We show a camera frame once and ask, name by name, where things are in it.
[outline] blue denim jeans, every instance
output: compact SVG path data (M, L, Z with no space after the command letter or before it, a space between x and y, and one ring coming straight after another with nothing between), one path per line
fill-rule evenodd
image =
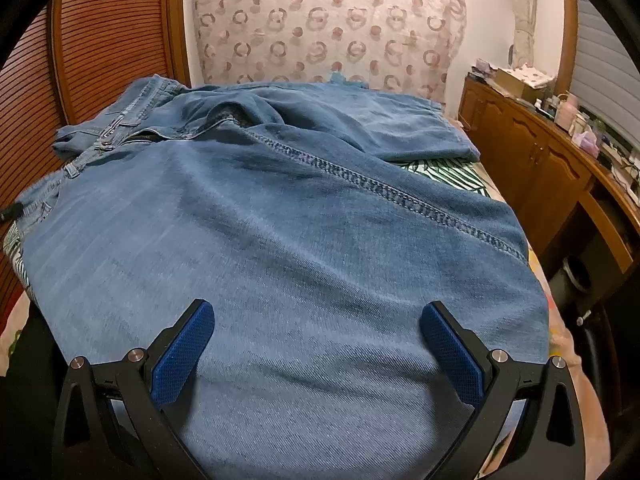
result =
M511 209L386 162L477 158L428 101L155 76L55 148L77 156L20 197L33 294L66 359L94 363L211 302L170 416L218 479L422 478L470 413L421 339L429 301L546 360Z

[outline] blue gripper pad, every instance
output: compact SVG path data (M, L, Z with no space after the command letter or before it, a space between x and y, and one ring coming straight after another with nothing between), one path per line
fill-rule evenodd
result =
M477 409L484 399L482 370L433 303L422 310L420 331L460 400Z
M156 406L175 402L178 398L215 325L213 307L203 301L154 367L151 398Z

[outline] wooden wardrobe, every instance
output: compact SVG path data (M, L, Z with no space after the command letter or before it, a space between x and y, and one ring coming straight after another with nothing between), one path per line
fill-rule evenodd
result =
M190 84L182 0L51 0L0 71L0 208L62 166L50 147L57 128L155 73ZM0 318L18 290L3 254Z

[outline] cabinet door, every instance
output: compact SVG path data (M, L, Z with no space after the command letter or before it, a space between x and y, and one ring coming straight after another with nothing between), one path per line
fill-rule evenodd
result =
M578 202L591 173L569 148L550 138L535 158L534 179L516 211L529 243L542 254Z
M484 111L479 118L478 129L470 132L469 138L480 151L480 162L498 189L501 189L504 182L504 150L501 144L509 129L511 117L502 96L487 94L484 100Z
M473 136L475 130L478 129L478 119L484 107L484 100L482 99L484 90L479 86L479 83L470 81L469 79L465 81L465 89L458 111L458 119L470 138Z
M506 131L502 133L497 146L501 169L500 182L496 185L500 193L514 210L527 197L527 191L534 178L535 160L546 147L548 135L536 123L518 110L513 110Z

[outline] wooden dresser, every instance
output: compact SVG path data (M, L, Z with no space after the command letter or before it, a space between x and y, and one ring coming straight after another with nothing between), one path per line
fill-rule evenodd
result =
M551 121L471 78L458 118L547 277L567 254L599 244L584 308L610 296L640 261L640 210L609 171Z

